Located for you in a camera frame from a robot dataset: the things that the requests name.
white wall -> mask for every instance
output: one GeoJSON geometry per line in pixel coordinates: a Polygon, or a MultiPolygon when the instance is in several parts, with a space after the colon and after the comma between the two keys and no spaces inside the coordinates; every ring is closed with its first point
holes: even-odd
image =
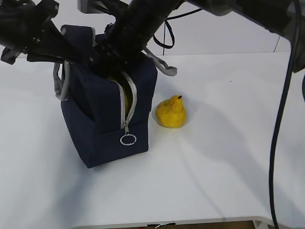
{"type": "Polygon", "coordinates": [[[281,37],[280,40],[278,41],[277,47],[276,47],[276,52],[290,52],[291,50],[291,46],[290,46],[290,42],[281,37]]]}
{"type": "MultiPolygon", "coordinates": [[[[184,3],[172,16],[195,9],[184,3]]],[[[172,20],[170,24],[176,45],[166,50],[166,55],[273,52],[279,37],[234,12],[217,17],[201,11],[172,20]]],[[[166,43],[171,43],[168,32],[166,43]]]]}

zipper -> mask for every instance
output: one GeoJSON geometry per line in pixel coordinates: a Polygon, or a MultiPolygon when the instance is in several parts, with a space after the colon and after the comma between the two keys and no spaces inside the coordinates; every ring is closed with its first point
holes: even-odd
{"type": "Polygon", "coordinates": [[[125,102],[124,90],[123,90],[123,87],[118,82],[116,82],[117,85],[119,86],[120,98],[121,98],[121,129],[125,130],[125,135],[123,135],[121,137],[120,142],[124,146],[132,146],[133,144],[136,143],[137,137],[135,135],[130,134],[128,125],[134,115],[135,107],[137,105],[137,87],[136,87],[135,83],[132,81],[131,77],[125,71],[122,71],[121,73],[125,77],[128,85],[131,88],[132,105],[131,105],[130,111],[128,112],[128,115],[126,116],[126,109],[125,109],[126,102],[125,102]],[[134,138],[134,141],[132,143],[124,143],[123,139],[128,136],[131,136],[134,138]]]}
{"type": "Polygon", "coordinates": [[[137,105],[137,87],[136,87],[135,83],[132,81],[132,79],[130,78],[130,76],[125,71],[122,71],[121,73],[127,80],[128,84],[132,90],[132,106],[130,108],[130,111],[129,111],[129,113],[127,115],[127,119],[126,119],[126,122],[128,125],[133,117],[135,107],[137,105]]]}
{"type": "Polygon", "coordinates": [[[119,86],[119,90],[120,90],[120,101],[121,101],[121,129],[124,129],[125,126],[125,107],[126,107],[126,103],[125,103],[125,94],[124,94],[124,90],[123,87],[118,83],[115,82],[118,86],[119,86]]]}

gray zipper trim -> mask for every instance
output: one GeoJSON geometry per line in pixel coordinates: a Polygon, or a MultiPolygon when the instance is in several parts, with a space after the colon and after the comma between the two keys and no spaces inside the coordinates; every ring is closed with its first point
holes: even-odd
{"type": "Polygon", "coordinates": [[[118,83],[115,82],[118,86],[119,86],[119,90],[120,90],[120,98],[121,98],[121,129],[124,129],[125,126],[125,95],[124,95],[124,90],[122,88],[122,86],[118,83]]]}
{"type": "Polygon", "coordinates": [[[123,76],[127,80],[128,84],[129,84],[129,86],[132,90],[132,106],[130,108],[130,111],[128,113],[127,120],[126,120],[127,124],[128,124],[133,117],[135,107],[137,105],[137,87],[136,87],[135,83],[132,81],[132,79],[130,78],[130,76],[125,71],[122,71],[121,73],[123,74],[123,76]]]}

metal ring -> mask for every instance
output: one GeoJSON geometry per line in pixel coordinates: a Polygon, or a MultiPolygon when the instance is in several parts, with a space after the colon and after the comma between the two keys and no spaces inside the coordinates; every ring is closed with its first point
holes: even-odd
{"type": "Polygon", "coordinates": [[[120,142],[121,142],[121,144],[124,145],[124,146],[132,146],[133,144],[135,144],[135,143],[137,142],[137,137],[136,137],[135,135],[127,134],[127,135],[124,135],[124,136],[121,137],[120,142]],[[124,143],[124,142],[123,142],[123,139],[124,139],[125,137],[129,137],[129,136],[131,136],[131,137],[134,138],[134,142],[133,142],[133,143],[124,143]]]}

black cable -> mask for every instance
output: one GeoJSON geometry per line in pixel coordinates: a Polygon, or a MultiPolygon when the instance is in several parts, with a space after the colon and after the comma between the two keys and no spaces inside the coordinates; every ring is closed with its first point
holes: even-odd
{"type": "Polygon", "coordinates": [[[285,110],[285,104],[286,104],[287,97],[288,97],[288,92],[289,92],[289,87],[290,87],[290,82],[291,82],[291,77],[292,77],[292,72],[293,72],[293,66],[294,66],[295,58],[296,58],[296,49],[297,49],[298,41],[299,41],[301,15],[302,15],[299,0],[293,0],[293,2],[295,5],[295,34],[294,34],[293,43],[291,45],[291,54],[290,54],[290,58],[289,58],[287,74],[286,74],[286,78],[285,78],[281,102],[280,102],[277,117],[276,117],[274,133],[273,133],[271,149],[270,149],[269,198],[270,198],[271,215],[272,215],[272,220],[273,220],[275,229],[279,229],[278,222],[276,219],[276,214],[275,214],[275,203],[274,203],[275,202],[274,201],[275,151],[276,151],[278,135],[279,135],[280,127],[281,127],[281,122],[282,122],[282,118],[283,118],[283,113],[285,110]]]}
{"type": "Polygon", "coordinates": [[[180,15],[177,15],[177,16],[174,16],[174,17],[170,17],[170,18],[167,18],[167,20],[173,20],[173,19],[177,19],[177,18],[182,18],[182,17],[185,17],[185,16],[188,16],[188,15],[191,15],[193,13],[197,13],[199,11],[202,11],[202,9],[197,9],[197,10],[193,10],[191,12],[188,12],[188,13],[184,13],[184,14],[180,14],[180,15]]]}
{"type": "Polygon", "coordinates": [[[156,42],[157,45],[161,46],[162,48],[165,48],[165,49],[171,49],[174,47],[175,45],[175,35],[173,34],[173,29],[171,27],[171,25],[169,24],[168,21],[165,21],[165,25],[168,29],[168,31],[170,32],[170,36],[171,36],[171,39],[172,39],[172,45],[167,45],[167,44],[164,44],[164,43],[161,43],[157,38],[156,36],[154,35],[153,36],[153,41],[156,42]]]}
{"type": "Polygon", "coordinates": [[[172,27],[171,27],[171,25],[169,24],[168,21],[169,21],[169,20],[173,20],[173,19],[177,19],[177,18],[182,18],[182,17],[188,16],[188,15],[197,13],[197,12],[199,12],[199,11],[202,11],[202,9],[193,10],[193,11],[191,11],[191,12],[184,13],[184,14],[180,14],[180,15],[177,15],[177,16],[174,16],[174,17],[169,17],[169,18],[166,19],[165,25],[166,25],[168,31],[170,32],[170,36],[171,36],[172,43],[173,43],[172,45],[167,45],[167,44],[165,44],[165,42],[164,42],[164,43],[160,42],[160,41],[156,38],[155,35],[153,36],[153,41],[154,41],[157,45],[161,46],[161,47],[164,48],[164,49],[172,49],[172,48],[174,47],[174,45],[175,45],[175,35],[174,35],[173,29],[172,29],[172,27]]]}

